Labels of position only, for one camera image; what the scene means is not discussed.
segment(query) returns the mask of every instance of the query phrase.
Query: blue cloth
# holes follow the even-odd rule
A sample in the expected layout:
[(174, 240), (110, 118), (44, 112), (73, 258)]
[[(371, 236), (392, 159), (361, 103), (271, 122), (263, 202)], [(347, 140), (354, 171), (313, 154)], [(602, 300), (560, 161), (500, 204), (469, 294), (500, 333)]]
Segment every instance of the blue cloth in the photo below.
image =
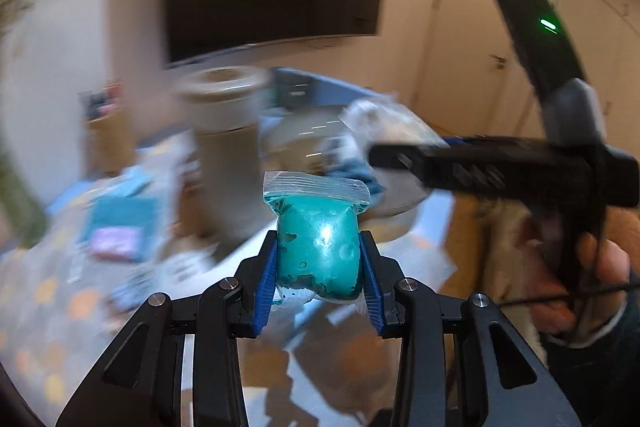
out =
[(95, 201), (81, 240), (89, 241), (91, 233), (103, 227), (140, 227), (140, 251), (132, 261), (146, 261), (158, 227), (158, 213), (159, 203), (154, 198), (102, 196)]
[(343, 162), (335, 169), (326, 172), (327, 176), (332, 178), (349, 178), (351, 180), (360, 180), (369, 189), (371, 194), (371, 204), (374, 205), (380, 201), (385, 187), (378, 183), (376, 174), (371, 166), (361, 160), (350, 159)]

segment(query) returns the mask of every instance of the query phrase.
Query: plastic wrap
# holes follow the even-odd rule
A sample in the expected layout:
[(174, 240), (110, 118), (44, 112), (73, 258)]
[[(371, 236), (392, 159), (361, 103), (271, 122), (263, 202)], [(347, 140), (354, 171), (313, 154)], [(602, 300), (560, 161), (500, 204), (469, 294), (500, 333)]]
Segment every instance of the plastic wrap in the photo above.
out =
[(414, 143), (446, 147), (445, 141), (417, 115), (388, 96), (354, 100), (340, 115), (359, 149), (373, 143)]
[(267, 172), (264, 201), (278, 215), (281, 295), (351, 300), (362, 290), (356, 215), (370, 204), (359, 180)]

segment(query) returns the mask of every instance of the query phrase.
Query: ziplock bag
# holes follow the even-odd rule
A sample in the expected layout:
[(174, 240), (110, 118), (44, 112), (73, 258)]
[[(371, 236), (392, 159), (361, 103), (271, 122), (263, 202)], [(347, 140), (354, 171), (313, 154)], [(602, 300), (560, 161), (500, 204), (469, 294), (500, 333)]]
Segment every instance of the ziplock bag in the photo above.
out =
[(263, 198), (278, 214), (281, 294), (351, 300), (362, 290), (357, 214), (370, 205), (359, 180), (267, 172)]

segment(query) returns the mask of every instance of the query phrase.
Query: white wall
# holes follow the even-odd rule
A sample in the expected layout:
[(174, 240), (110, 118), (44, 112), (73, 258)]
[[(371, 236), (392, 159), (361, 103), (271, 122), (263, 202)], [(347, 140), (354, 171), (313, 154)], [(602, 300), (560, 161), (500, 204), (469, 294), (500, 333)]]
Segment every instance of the white wall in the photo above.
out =
[[(379, 36), (307, 44), (275, 44), (221, 55), (197, 66), (164, 68), (161, 0), (109, 0), (111, 60), (139, 136), (180, 121), (172, 93), (194, 69), (235, 64), (289, 66), (335, 76), (361, 86), (396, 91), (409, 99), (420, 68), (426, 33), (425, 0), (383, 0)], [(318, 49), (318, 45), (328, 47)]]
[(48, 203), (83, 175), (78, 92), (110, 76), (105, 0), (33, 0), (0, 57), (0, 122), (18, 169)]

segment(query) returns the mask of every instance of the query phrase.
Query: teal slime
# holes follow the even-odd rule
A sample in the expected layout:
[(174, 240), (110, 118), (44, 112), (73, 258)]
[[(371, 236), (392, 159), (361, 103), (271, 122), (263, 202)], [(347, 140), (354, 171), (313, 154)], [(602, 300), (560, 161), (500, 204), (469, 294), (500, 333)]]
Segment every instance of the teal slime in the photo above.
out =
[(356, 205), (299, 195), (265, 201), (278, 214), (277, 284), (324, 298), (356, 298), (362, 289)]

